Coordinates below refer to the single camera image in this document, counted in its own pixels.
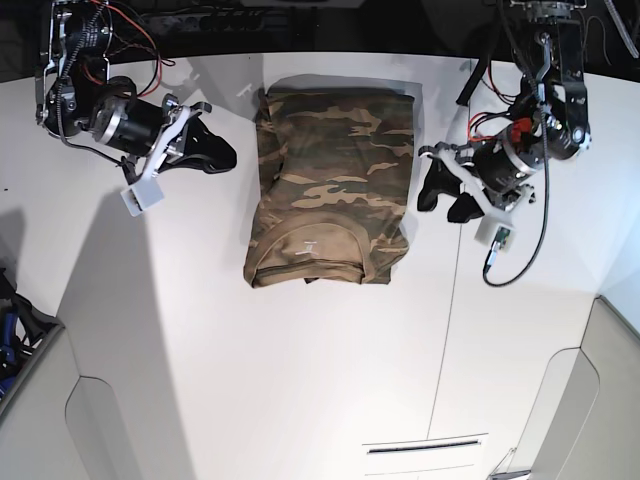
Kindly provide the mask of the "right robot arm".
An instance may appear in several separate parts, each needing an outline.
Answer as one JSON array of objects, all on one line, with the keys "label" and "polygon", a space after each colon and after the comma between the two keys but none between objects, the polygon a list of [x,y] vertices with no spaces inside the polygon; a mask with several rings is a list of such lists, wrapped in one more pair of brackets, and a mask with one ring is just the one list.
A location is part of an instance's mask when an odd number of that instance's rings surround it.
[{"label": "right robot arm", "polygon": [[109,49],[119,16],[139,33],[144,28],[107,1],[50,1],[44,6],[42,45],[36,84],[36,122],[64,145],[79,149],[72,137],[86,132],[100,145],[121,152],[107,161],[119,167],[128,184],[174,169],[226,173],[237,153],[211,133],[201,115],[210,104],[180,104],[172,94],[154,105],[146,96],[161,83],[163,58],[153,41],[149,85],[138,89],[128,76],[110,72]]}]

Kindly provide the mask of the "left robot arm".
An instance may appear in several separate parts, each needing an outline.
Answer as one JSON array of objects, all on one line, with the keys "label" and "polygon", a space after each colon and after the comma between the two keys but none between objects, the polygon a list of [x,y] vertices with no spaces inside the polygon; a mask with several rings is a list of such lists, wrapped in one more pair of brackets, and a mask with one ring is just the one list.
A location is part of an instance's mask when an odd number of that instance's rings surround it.
[{"label": "left robot arm", "polygon": [[[471,189],[489,206],[509,212],[535,200],[528,180],[551,160],[569,160],[591,141],[584,84],[583,35],[572,13],[578,1],[499,1],[484,52],[456,103],[467,107],[480,83],[502,101],[499,112],[467,118],[464,143],[440,142],[420,152],[431,159],[417,199],[433,211],[441,196],[453,198],[447,219],[462,224],[486,215]],[[502,92],[492,73],[493,55],[507,40],[521,73],[515,95]]]}]

